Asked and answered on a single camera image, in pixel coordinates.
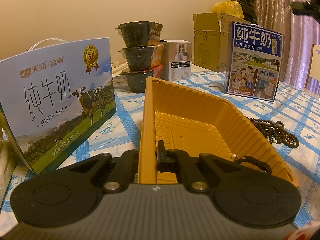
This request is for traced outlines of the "orange plastic tray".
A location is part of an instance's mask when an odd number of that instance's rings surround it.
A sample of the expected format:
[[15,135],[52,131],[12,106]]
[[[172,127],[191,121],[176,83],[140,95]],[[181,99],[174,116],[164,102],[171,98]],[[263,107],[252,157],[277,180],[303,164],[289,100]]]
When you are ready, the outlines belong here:
[[264,135],[230,101],[196,89],[148,77],[139,148],[138,182],[175,184],[157,168],[157,142],[191,157],[210,153],[234,161],[245,155],[266,162],[272,175],[298,186],[291,169]]

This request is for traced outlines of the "pink shiny curtain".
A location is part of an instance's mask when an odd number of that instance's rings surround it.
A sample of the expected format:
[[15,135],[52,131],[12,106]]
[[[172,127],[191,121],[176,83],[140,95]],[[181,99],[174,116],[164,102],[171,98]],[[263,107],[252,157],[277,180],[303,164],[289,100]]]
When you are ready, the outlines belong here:
[[319,44],[319,24],[308,16],[292,13],[291,2],[309,0],[253,0],[258,24],[284,35],[280,80],[295,88],[319,94],[319,81],[308,78],[311,48]]

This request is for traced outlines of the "cream wooden chair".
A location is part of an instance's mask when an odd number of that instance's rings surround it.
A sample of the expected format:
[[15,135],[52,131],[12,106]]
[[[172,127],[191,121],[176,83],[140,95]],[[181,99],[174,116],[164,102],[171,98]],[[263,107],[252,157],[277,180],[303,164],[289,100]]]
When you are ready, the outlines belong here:
[[319,94],[319,72],[319,45],[312,44],[310,64],[305,83],[305,88],[315,94]]

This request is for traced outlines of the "black handbag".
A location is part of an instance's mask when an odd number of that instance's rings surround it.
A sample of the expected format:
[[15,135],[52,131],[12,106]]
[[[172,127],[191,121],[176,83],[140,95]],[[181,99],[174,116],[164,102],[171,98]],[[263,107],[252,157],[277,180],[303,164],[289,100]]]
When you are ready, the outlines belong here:
[[242,7],[244,20],[252,24],[257,24],[258,18],[253,7],[253,0],[235,0],[235,1],[238,2]]

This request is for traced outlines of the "dark blue milk carton box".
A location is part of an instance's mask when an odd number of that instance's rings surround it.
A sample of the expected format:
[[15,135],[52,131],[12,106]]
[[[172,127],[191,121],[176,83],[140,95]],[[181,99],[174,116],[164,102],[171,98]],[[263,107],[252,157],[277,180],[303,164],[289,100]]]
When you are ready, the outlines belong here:
[[284,35],[255,24],[229,25],[225,93],[273,102],[279,83]]

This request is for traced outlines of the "yellow plastic bag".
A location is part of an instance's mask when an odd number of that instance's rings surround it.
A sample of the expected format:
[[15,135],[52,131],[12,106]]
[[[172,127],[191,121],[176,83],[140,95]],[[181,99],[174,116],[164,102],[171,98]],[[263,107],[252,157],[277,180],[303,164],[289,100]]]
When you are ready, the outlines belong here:
[[236,1],[227,0],[217,2],[214,6],[212,6],[211,12],[224,13],[242,20],[244,19],[242,6]]

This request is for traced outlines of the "light blue milk carton box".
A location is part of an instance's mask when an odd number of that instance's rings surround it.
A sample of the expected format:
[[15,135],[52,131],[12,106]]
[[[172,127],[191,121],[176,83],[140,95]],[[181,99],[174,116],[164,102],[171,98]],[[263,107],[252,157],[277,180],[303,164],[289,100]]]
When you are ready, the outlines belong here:
[[116,113],[107,37],[1,61],[1,127],[35,174],[59,167]]

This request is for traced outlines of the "brown cardboard box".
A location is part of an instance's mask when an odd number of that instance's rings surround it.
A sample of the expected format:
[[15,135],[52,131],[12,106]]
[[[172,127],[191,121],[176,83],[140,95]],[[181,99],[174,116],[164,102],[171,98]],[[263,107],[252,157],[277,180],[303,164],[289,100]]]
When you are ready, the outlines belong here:
[[232,22],[249,22],[217,12],[194,14],[193,21],[194,64],[215,72],[224,72],[228,56],[229,25]]

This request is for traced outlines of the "bottom black instant noodle bowl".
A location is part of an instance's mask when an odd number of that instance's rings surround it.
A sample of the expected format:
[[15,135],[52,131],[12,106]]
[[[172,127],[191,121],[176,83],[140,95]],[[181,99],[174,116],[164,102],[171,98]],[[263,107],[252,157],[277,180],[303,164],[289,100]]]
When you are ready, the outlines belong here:
[[131,71],[129,68],[125,68],[120,75],[125,79],[131,92],[144,93],[147,77],[152,76],[160,79],[163,68],[163,64],[141,71]]

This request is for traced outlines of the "black instant noodle bowl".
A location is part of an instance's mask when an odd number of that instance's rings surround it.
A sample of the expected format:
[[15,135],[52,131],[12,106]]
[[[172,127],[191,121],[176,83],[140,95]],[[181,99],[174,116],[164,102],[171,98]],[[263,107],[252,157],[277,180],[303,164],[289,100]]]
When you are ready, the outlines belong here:
[[127,48],[158,45],[162,29],[162,24],[150,21],[122,23],[116,28]]
[[120,52],[124,54],[130,71],[143,71],[162,64],[164,45],[141,46],[123,48]]
[[163,68],[163,64],[141,71],[131,71],[129,68],[125,68],[120,75],[125,79],[131,92],[144,93],[147,77],[152,76],[160,79]]

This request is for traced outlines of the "small white product box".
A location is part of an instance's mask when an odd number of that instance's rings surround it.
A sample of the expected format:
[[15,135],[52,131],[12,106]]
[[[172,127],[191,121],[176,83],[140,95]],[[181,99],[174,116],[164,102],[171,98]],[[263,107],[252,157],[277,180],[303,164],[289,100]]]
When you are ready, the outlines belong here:
[[161,79],[175,82],[191,77],[192,43],[185,40],[160,40],[164,45]]

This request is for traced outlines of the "middle black instant noodle bowl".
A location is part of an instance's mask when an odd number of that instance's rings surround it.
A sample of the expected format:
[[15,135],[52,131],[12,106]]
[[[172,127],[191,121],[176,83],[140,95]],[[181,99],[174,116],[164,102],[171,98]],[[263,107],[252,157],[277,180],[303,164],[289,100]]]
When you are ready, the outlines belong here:
[[143,71],[162,64],[164,45],[141,46],[123,48],[120,52],[124,54],[130,71]]

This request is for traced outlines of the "top black instant noodle bowl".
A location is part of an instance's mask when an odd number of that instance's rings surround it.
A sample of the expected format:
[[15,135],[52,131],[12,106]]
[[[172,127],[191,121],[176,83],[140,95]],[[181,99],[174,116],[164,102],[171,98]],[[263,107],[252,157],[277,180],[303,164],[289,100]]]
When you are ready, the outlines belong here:
[[122,23],[116,28],[127,48],[158,45],[162,29],[162,24],[150,21]]

